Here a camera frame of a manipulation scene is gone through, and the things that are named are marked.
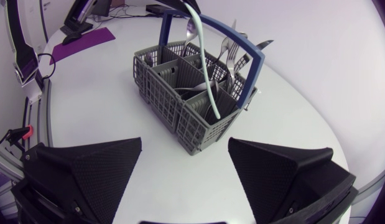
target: purple sheet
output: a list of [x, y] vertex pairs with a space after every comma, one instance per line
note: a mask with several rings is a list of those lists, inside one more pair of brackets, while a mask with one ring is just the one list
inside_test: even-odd
[[94, 47], [98, 44], [105, 43], [110, 40], [114, 40], [115, 36], [109, 31], [106, 27], [96, 29], [94, 31], [83, 34], [83, 36], [67, 45], [58, 44], [53, 49], [53, 57], [55, 61], [58, 62], [67, 56], [71, 56], [79, 51], [85, 50], [90, 47]]

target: blue handle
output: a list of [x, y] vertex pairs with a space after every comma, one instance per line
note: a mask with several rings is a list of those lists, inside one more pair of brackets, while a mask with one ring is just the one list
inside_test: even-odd
[[[163, 15], [162, 28], [160, 30], [160, 46], [167, 45], [173, 15], [189, 17], [189, 15], [177, 10], [166, 10]], [[202, 14], [200, 14], [200, 19], [203, 23], [208, 24], [209, 26], [225, 34], [231, 40], [235, 41], [253, 58], [246, 83], [243, 86], [241, 96], [239, 97], [239, 100], [236, 104], [238, 108], [244, 108], [244, 106], [248, 103], [249, 96], [251, 95], [254, 88], [254, 84], [256, 84], [265, 56], [252, 42], [224, 23]]]

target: gray plastic basket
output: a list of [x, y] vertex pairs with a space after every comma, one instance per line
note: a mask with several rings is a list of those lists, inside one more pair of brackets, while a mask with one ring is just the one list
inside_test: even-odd
[[172, 60], [176, 60], [178, 56], [171, 52], [169, 49], [160, 46], [149, 47], [144, 50], [137, 51], [134, 53], [133, 60], [133, 77], [137, 86], [139, 87], [139, 92], [142, 98], [149, 103], [149, 99], [147, 97], [147, 87], [146, 87], [146, 79], [147, 79], [147, 69], [150, 69], [145, 61], [144, 57], [146, 53], [151, 53], [152, 59], [154, 61], [153, 66], [158, 66], [162, 63], [166, 63]]
[[[215, 79], [221, 79], [226, 73], [226, 66], [219, 62], [214, 67]], [[221, 115], [217, 120], [212, 109], [208, 110], [207, 118], [205, 114], [210, 106], [207, 91], [185, 101], [180, 112], [179, 125], [177, 127], [177, 136], [180, 144], [190, 155], [195, 155], [207, 148], [209, 145], [221, 139], [224, 133], [238, 117], [242, 109], [236, 106], [236, 102], [241, 95], [241, 90], [245, 84], [245, 79], [238, 73], [236, 74], [236, 83], [231, 95], [224, 91], [220, 83], [220, 94], [217, 96], [216, 105]], [[256, 94], [257, 88], [254, 88], [249, 102]]]
[[[134, 57], [134, 79], [141, 96], [151, 104], [151, 108], [171, 133], [177, 133], [180, 144], [191, 154], [202, 151], [210, 144], [218, 141], [238, 117], [242, 109], [236, 106], [245, 79], [236, 74], [236, 83], [231, 94], [224, 91], [225, 82], [220, 83], [220, 94], [216, 105], [221, 115], [217, 120], [207, 91], [186, 92], [175, 91], [174, 88], [192, 88], [205, 81], [198, 47], [189, 44], [187, 55], [180, 53], [183, 42], [169, 43], [136, 52]], [[146, 52], [151, 52], [154, 66], [151, 68], [144, 62]], [[206, 53], [207, 62], [216, 58]], [[226, 65], [218, 62], [208, 67], [210, 75], [218, 82], [228, 73]], [[256, 93], [253, 90], [249, 100]]]
[[188, 63], [188, 58], [178, 58], [146, 70], [147, 98], [152, 110], [171, 133], [177, 128], [183, 99], [174, 88], [191, 88], [203, 83], [201, 71]]

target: white round table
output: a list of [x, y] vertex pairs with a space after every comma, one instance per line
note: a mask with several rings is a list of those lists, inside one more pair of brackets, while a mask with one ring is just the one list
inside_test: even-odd
[[[348, 170], [329, 125], [266, 65], [256, 83], [261, 92], [253, 98], [249, 111], [240, 114], [222, 139], [190, 156], [140, 97], [132, 77], [134, 52], [158, 44], [161, 23], [158, 18], [105, 22], [101, 26], [116, 39], [57, 62], [51, 78], [55, 147], [142, 139], [142, 152], [114, 223], [255, 223], [228, 154], [230, 137], [306, 149], [331, 147], [332, 160]], [[186, 24], [185, 19], [173, 19], [169, 42], [185, 39]], [[207, 28], [204, 34], [207, 51], [217, 55], [224, 37]], [[64, 37], [59, 30], [54, 33], [45, 52], [51, 53]], [[49, 74], [49, 57], [43, 57], [39, 67], [43, 75]], [[248, 68], [241, 73], [246, 76]], [[350, 209], [341, 223], [347, 223], [349, 216]]]

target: red component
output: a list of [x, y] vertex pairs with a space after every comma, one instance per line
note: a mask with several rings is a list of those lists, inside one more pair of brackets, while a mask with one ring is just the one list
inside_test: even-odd
[[32, 125], [28, 125], [26, 126], [27, 128], [29, 128], [29, 131], [28, 133], [26, 133], [25, 135], [23, 135], [22, 139], [23, 140], [26, 140], [28, 139], [29, 137], [31, 137], [33, 135], [33, 128], [32, 128]]

